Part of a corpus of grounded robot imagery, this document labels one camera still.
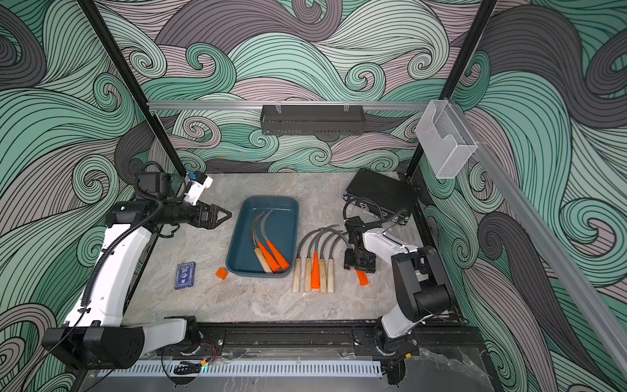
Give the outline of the orange handle sickle long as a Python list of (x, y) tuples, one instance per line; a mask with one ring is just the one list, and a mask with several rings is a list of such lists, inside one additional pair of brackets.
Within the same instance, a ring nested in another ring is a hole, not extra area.
[(273, 212), (272, 210), (268, 210), (264, 214), (264, 217), (261, 219), (261, 233), (262, 233), (262, 236), (263, 236), (263, 238), (265, 240), (265, 244), (268, 246), (269, 251), (271, 251), (274, 259), (277, 261), (280, 269), (282, 271), (287, 271), (290, 268), (291, 265), (287, 262), (285, 257), (276, 248), (276, 246), (274, 246), (274, 244), (270, 241), (269, 235), (267, 235), (267, 233), (266, 233), (265, 225), (266, 225), (266, 222), (267, 222), (267, 220), (268, 220), (268, 218), (269, 218), (269, 216), (271, 215), (272, 212)]

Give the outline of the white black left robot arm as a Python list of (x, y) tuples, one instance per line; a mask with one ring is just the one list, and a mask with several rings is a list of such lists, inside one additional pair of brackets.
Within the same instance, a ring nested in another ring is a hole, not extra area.
[(161, 165), (144, 164), (135, 176), (135, 198), (114, 204), (106, 218), (105, 239), (79, 301), (58, 328), (42, 336), (42, 347), (75, 369), (126, 369), (140, 356), (167, 346), (186, 355), (201, 347), (202, 335), (193, 316), (167, 318), (139, 326), (123, 326), (127, 294), (140, 256), (163, 225), (191, 225), (213, 230), (231, 212), (201, 202), (212, 178), (197, 171), (176, 194), (172, 176)]

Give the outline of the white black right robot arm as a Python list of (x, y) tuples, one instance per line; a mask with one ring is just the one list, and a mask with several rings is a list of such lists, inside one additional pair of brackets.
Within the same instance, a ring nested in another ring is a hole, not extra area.
[[(349, 217), (349, 205), (375, 207), (377, 220), (365, 222), (361, 217)], [(439, 317), (454, 300), (451, 285), (443, 269), (435, 263), (440, 257), (435, 248), (404, 243), (388, 233), (384, 224), (405, 214), (405, 207), (385, 216), (378, 204), (370, 199), (348, 197), (342, 210), (349, 249), (345, 268), (364, 274), (377, 270), (377, 260), (392, 268), (396, 305), (380, 318), (382, 338), (398, 340), (428, 318)]]

